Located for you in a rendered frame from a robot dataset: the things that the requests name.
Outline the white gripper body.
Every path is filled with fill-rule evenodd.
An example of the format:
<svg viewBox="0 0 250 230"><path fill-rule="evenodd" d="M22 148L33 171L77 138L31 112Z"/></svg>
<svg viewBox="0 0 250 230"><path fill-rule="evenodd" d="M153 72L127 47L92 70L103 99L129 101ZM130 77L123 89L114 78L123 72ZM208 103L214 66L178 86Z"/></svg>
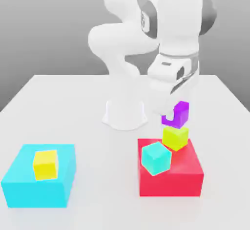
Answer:
<svg viewBox="0 0 250 230"><path fill-rule="evenodd" d="M183 97L188 96L199 81L199 73L181 78L180 81L169 83L149 78L150 100L155 105L177 103Z"/></svg>

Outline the small purple cube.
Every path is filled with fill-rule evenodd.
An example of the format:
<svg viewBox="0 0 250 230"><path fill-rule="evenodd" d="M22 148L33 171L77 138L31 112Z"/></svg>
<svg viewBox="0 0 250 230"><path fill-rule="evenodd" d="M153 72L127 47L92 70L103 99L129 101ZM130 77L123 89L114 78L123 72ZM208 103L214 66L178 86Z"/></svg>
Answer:
<svg viewBox="0 0 250 230"><path fill-rule="evenodd" d="M173 109L173 120L168 120L166 115L162 116L162 124L180 129L187 121L189 116L189 102L180 101Z"/></svg>

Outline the small lime yellow cube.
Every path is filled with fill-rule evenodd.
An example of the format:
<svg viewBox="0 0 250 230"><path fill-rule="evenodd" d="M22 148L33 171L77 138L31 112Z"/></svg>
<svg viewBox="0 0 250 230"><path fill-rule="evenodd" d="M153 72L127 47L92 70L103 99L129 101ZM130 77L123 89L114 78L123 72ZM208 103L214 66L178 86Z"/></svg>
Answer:
<svg viewBox="0 0 250 230"><path fill-rule="evenodd" d="M188 144L189 129L182 127L180 129L166 126L163 129L162 143L168 148L178 151Z"/></svg>

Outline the small turquoise cube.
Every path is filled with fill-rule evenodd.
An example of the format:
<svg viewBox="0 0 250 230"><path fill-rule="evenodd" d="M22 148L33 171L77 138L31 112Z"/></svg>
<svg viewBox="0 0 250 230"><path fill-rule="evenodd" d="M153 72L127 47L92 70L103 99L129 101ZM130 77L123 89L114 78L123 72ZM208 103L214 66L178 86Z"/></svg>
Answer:
<svg viewBox="0 0 250 230"><path fill-rule="evenodd" d="M172 152L160 142L142 147L141 164L151 176L170 170L171 159Z"/></svg>

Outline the large red box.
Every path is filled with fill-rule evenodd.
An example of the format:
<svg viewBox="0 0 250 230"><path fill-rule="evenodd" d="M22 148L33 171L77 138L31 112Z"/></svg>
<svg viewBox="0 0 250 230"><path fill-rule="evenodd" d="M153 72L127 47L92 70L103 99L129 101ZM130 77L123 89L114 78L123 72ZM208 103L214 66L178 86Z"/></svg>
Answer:
<svg viewBox="0 0 250 230"><path fill-rule="evenodd" d="M152 176L142 166L142 148L161 141L147 138L137 140L139 195L200 196L204 172L191 140L185 147L172 153L170 170Z"/></svg>

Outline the large cyan box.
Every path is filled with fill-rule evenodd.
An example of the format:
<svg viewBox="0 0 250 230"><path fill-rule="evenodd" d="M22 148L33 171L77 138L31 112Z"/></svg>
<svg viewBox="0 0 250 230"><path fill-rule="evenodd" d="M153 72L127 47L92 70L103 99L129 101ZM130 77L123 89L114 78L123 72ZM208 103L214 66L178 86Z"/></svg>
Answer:
<svg viewBox="0 0 250 230"><path fill-rule="evenodd" d="M37 181L33 170L36 151L56 150L58 178ZM76 172L73 144L25 144L1 181L10 208L65 208Z"/></svg>

